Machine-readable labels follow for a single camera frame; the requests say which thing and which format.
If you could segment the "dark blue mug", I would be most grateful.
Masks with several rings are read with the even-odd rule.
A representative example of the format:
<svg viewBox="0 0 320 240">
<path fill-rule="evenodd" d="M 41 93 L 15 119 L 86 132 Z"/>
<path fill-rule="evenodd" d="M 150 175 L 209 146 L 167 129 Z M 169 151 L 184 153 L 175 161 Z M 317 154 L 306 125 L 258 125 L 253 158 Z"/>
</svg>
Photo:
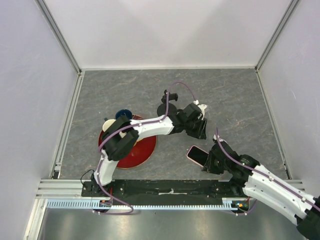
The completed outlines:
<svg viewBox="0 0 320 240">
<path fill-rule="evenodd" d="M 120 117 L 126 117 L 127 119 L 131 120 L 133 118 L 133 113 L 128 109 L 121 109 L 115 114 L 115 119 Z"/>
</svg>

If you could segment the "black phone stand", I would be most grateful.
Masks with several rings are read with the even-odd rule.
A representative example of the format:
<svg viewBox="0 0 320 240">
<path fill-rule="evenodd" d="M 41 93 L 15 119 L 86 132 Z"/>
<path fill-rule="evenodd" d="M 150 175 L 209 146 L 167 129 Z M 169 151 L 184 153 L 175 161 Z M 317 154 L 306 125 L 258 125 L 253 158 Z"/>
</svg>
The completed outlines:
<svg viewBox="0 0 320 240">
<path fill-rule="evenodd" d="M 157 115 L 160 117 L 161 121 L 168 116 L 172 116 L 179 120 L 182 118 L 182 110 L 170 103 L 172 100 L 177 101 L 178 97 L 179 96 L 177 93 L 170 93 L 167 90 L 164 91 L 164 95 L 161 99 L 162 104 L 160 104 L 157 108 Z"/>
</svg>

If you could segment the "cream and green mug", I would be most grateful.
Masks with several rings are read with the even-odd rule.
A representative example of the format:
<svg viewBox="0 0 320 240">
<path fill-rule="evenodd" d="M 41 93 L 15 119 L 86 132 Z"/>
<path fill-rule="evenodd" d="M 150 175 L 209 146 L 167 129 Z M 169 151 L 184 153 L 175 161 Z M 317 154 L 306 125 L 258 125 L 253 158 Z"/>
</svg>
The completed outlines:
<svg viewBox="0 0 320 240">
<path fill-rule="evenodd" d="M 104 124 L 102 125 L 102 131 L 105 132 L 106 130 L 108 130 L 108 128 L 116 121 L 116 119 L 108 119 L 107 121 L 104 122 Z M 125 132 L 120 132 L 119 135 L 123 138 L 126 133 Z"/>
</svg>

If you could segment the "red round tray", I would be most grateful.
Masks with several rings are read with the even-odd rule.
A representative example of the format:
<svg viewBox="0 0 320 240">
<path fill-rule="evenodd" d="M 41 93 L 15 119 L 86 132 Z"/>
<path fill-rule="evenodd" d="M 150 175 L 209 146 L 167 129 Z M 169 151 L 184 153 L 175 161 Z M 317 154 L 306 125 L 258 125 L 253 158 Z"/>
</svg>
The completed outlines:
<svg viewBox="0 0 320 240">
<path fill-rule="evenodd" d="M 140 115 L 133 114 L 131 120 L 143 120 Z M 101 131 L 98 138 L 98 146 L 102 143 L 102 135 L 103 131 Z M 157 137 L 151 136 L 138 140 L 134 147 L 131 149 L 129 154 L 120 160 L 117 164 L 118 169 L 130 169 L 137 167 L 147 161 L 150 156 L 153 154 L 157 143 Z"/>
</svg>

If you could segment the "aluminium frame rail front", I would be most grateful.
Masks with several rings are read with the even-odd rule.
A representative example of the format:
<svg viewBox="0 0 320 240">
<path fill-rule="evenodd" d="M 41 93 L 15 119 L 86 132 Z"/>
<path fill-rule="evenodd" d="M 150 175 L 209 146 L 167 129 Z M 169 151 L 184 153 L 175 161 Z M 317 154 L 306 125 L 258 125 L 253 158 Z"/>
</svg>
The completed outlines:
<svg viewBox="0 0 320 240">
<path fill-rule="evenodd" d="M 43 179 L 40 181 L 36 198 L 38 199 L 79 199 L 98 198 L 92 196 L 81 196 L 83 182 L 89 180 L 77 179 Z M 220 182 L 228 182 L 230 180 L 218 180 Z"/>
</svg>

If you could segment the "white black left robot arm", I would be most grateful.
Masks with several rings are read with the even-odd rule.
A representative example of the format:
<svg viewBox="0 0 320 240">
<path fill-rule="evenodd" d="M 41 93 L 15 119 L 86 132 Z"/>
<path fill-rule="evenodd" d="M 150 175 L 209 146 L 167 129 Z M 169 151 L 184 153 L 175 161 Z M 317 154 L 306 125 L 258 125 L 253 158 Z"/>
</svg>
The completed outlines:
<svg viewBox="0 0 320 240">
<path fill-rule="evenodd" d="M 136 142 L 154 136 L 178 134 L 183 131 L 190 137 L 205 140 L 208 106 L 197 100 L 177 113 L 165 113 L 149 119 L 134 120 L 126 116 L 105 122 L 101 144 L 98 146 L 100 160 L 94 172 L 92 191 L 99 197 L 110 191 L 113 173 L 120 160 L 133 149 Z"/>
</svg>

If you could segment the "aluminium frame post right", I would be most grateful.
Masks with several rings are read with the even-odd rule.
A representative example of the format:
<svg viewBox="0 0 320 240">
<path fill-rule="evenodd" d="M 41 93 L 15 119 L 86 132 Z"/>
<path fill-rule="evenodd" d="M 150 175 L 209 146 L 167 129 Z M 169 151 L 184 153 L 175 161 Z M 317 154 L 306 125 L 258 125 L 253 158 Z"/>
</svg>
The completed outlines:
<svg viewBox="0 0 320 240">
<path fill-rule="evenodd" d="M 279 23 L 277 24 L 273 34 L 271 35 L 271 38 L 269 39 L 266 47 L 264 48 L 262 55 L 260 56 L 257 64 L 254 67 L 256 73 L 258 73 L 262 68 L 263 64 L 265 63 L 267 57 L 271 53 L 274 45 L 276 44 L 283 30 L 285 29 L 287 23 L 289 22 L 291 16 L 293 15 L 299 3 L 300 0 L 291 0 L 289 2 L 287 8 L 285 9 L 285 12 L 283 13 Z"/>
</svg>

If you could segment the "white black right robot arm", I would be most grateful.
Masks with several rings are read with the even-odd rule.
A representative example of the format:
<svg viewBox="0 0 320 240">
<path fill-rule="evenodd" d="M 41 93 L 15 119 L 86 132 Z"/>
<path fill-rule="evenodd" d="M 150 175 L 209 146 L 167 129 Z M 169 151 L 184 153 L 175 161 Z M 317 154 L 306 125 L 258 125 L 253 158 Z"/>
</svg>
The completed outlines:
<svg viewBox="0 0 320 240">
<path fill-rule="evenodd" d="M 258 160 L 238 155 L 223 139 L 215 139 L 203 170 L 232 175 L 229 191 L 256 199 L 289 219 L 308 240 L 320 238 L 320 199 L 282 180 Z"/>
</svg>

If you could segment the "phone with pink case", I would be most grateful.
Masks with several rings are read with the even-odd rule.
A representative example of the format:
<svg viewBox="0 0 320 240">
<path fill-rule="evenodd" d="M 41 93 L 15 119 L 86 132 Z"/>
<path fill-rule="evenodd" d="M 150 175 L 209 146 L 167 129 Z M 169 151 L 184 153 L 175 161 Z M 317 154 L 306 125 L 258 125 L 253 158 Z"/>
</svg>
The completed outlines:
<svg viewBox="0 0 320 240">
<path fill-rule="evenodd" d="M 203 167 L 207 161 L 208 155 L 208 152 L 204 151 L 196 145 L 193 145 L 188 150 L 186 157 L 200 167 Z"/>
</svg>

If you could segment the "aluminium frame post left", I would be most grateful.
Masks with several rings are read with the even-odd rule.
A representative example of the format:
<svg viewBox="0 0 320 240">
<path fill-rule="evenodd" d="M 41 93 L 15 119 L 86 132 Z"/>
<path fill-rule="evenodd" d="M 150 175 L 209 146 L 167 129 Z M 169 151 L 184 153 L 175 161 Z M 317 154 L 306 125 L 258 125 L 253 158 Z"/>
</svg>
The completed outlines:
<svg viewBox="0 0 320 240">
<path fill-rule="evenodd" d="M 47 3 L 45 0 L 35 0 L 35 3 L 39 7 L 40 11 L 42 12 L 45 20 L 47 21 L 50 29 L 52 30 L 55 38 L 57 39 L 60 47 L 62 48 L 63 52 L 65 53 L 66 57 L 68 58 L 69 62 L 71 63 L 73 69 L 76 71 L 78 75 L 82 73 L 82 69 L 79 66 L 74 54 L 72 53 L 67 41 L 65 40 L 57 22 L 53 14 L 51 13 Z"/>
</svg>

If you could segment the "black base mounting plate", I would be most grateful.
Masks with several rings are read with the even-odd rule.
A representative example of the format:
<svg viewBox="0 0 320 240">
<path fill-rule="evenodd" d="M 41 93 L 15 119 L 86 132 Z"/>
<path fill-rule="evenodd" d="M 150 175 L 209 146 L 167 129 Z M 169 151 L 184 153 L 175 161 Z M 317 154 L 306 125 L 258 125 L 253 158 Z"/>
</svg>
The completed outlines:
<svg viewBox="0 0 320 240">
<path fill-rule="evenodd" d="M 246 197 L 242 188 L 231 180 L 116 179 L 103 187 L 100 187 L 94 179 L 82 183 L 81 196 L 83 197 L 105 197 L 105 192 L 117 198 L 175 193 L 192 196 L 205 195 L 214 198 Z"/>
</svg>

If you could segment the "aluminium frame post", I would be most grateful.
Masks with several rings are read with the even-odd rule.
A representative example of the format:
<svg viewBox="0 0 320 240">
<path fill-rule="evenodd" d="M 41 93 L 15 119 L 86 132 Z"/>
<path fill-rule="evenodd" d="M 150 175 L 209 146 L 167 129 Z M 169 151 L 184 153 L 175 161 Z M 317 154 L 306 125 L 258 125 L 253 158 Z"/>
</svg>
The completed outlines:
<svg viewBox="0 0 320 240">
<path fill-rule="evenodd" d="M 65 53 L 66 57 L 68 58 L 69 62 L 71 63 L 73 69 L 76 71 L 78 75 L 82 73 L 82 69 L 79 66 L 74 54 L 72 53 L 67 41 L 65 40 L 57 22 L 53 14 L 51 13 L 47 3 L 45 0 L 35 0 L 35 3 L 39 7 L 40 11 L 42 12 L 45 20 L 47 21 L 50 29 L 52 30 L 55 38 L 57 39 L 60 47 L 62 48 L 63 52 Z"/>
<path fill-rule="evenodd" d="M 271 53 L 274 45 L 276 44 L 283 30 L 285 29 L 287 23 L 289 22 L 291 16 L 293 15 L 299 3 L 300 0 L 291 0 L 289 2 L 287 8 L 285 9 L 285 12 L 283 13 L 279 23 L 277 24 L 273 34 L 271 35 L 271 38 L 269 39 L 266 47 L 264 48 L 262 55 L 260 56 L 257 64 L 254 67 L 256 73 L 258 73 L 262 68 L 263 64 L 265 63 L 267 57 Z"/>
</svg>

